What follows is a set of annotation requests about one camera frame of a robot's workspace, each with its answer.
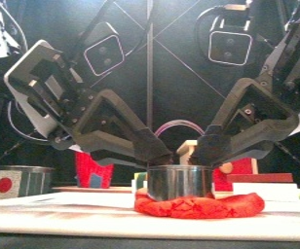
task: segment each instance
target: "red block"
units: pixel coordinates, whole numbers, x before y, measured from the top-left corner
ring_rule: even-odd
[[[114,173],[114,165],[101,165],[88,153],[76,152],[76,172],[78,184],[82,188],[90,188],[90,177],[96,174],[102,178],[102,189],[109,189]]]

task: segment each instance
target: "red dot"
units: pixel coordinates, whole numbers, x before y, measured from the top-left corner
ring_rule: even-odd
[[[13,181],[10,178],[0,178],[0,193],[6,193],[10,191],[13,187]]]

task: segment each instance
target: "cable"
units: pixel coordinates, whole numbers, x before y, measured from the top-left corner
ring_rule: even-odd
[[[153,8],[152,8],[151,15],[149,15],[149,19],[148,19],[148,22],[147,22],[147,27],[145,27],[144,34],[143,34],[143,38],[141,38],[138,44],[134,46],[134,48],[125,54],[125,58],[130,57],[143,47],[143,42],[144,42],[144,40],[145,40],[145,38],[148,36],[149,30],[152,28],[155,16],[156,16],[157,10],[160,9],[159,2],[160,1],[155,1]],[[125,62],[121,63],[116,67],[116,69],[118,69],[118,67],[121,67],[124,64],[125,64]],[[109,71],[106,74],[104,74],[102,77],[96,81],[96,83],[93,83],[93,85],[90,87],[93,88],[112,74],[112,72],[113,71]]]
[[[12,105],[13,105],[13,101],[9,102],[9,122],[10,122],[10,125],[12,125],[12,128],[13,130],[17,132],[17,134],[25,138],[26,140],[30,140],[32,142],[34,142],[36,144],[41,144],[41,145],[49,145],[49,140],[48,139],[41,139],[41,138],[36,138],[28,134],[25,134],[16,126],[14,124],[14,121],[13,121],[13,118],[12,118]]]
[[[220,15],[223,14],[225,11],[225,6],[216,6],[211,9],[208,9],[207,11],[204,11],[199,18],[197,18],[197,22],[196,22],[196,25],[195,25],[195,40],[196,40],[196,44],[197,44],[197,49],[199,49],[199,52],[200,54],[205,56],[205,52],[204,52],[204,49],[203,49],[203,46],[201,46],[201,39],[200,39],[200,26],[201,26],[201,23],[203,23],[203,20],[208,17],[208,16],[213,16],[213,15]]]
[[[80,50],[82,49],[82,44],[84,44],[84,41],[86,40],[88,36],[90,35],[96,25],[100,23],[100,20],[102,19],[106,11],[109,10],[109,7],[112,6],[112,4],[114,3],[116,0],[106,0],[104,2],[104,5],[93,19],[93,21],[89,23],[85,31],[82,32],[77,42],[76,42],[76,47],[74,47],[74,54],[72,55],[70,57],[70,61],[72,63],[76,63],[77,61],[77,58],[80,57]]]
[[[25,36],[24,31],[22,31],[22,28],[21,28],[18,22],[16,21],[16,19],[12,17],[9,11],[5,9],[5,7],[4,7],[2,4],[0,4],[0,9],[2,9],[4,13],[8,15],[8,17],[9,17],[10,21],[12,21],[12,23],[16,25],[16,27],[17,27],[20,33],[21,33],[22,43],[24,43],[24,45],[22,45],[22,50],[24,50],[24,53],[26,53],[26,52],[28,52],[28,41],[26,41],[26,36]]]
[[[157,13],[157,10],[160,9],[160,4],[159,4],[160,1],[155,1],[155,4],[153,4],[153,8],[152,8],[152,11],[151,11],[151,15],[149,15],[149,19],[148,19],[148,22],[147,22],[147,27],[145,27],[145,31],[144,31],[144,35],[143,35],[143,38],[138,42],[138,44],[136,45],[136,47],[125,54],[125,56],[130,56],[134,52],[137,52],[140,50],[140,48],[143,47],[143,42],[148,36],[148,33],[149,33],[149,30],[152,28],[152,24],[153,24],[153,19],[155,19],[155,16],[156,16],[156,13]]]
[[[193,128],[200,133],[200,135],[205,134],[204,129],[196,123],[193,123],[191,121],[185,121],[185,120],[175,120],[175,121],[171,121],[171,122],[165,123],[157,129],[156,135],[160,136],[167,129],[169,129],[173,126],[179,126],[179,125],[189,126],[191,128]]]

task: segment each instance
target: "silver metal can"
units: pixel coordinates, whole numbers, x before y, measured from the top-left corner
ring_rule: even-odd
[[[213,168],[201,165],[161,165],[148,169],[148,195],[156,200],[213,195]]]

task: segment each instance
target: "robotic arm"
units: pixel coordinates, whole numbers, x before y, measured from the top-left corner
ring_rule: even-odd
[[[273,144],[300,130],[300,19],[271,54],[256,79],[236,83],[192,155],[220,166],[263,158]]]
[[[96,92],[85,86],[48,42],[34,45],[5,82],[54,148],[81,150],[101,163],[171,163],[172,152],[124,100],[109,89]]]

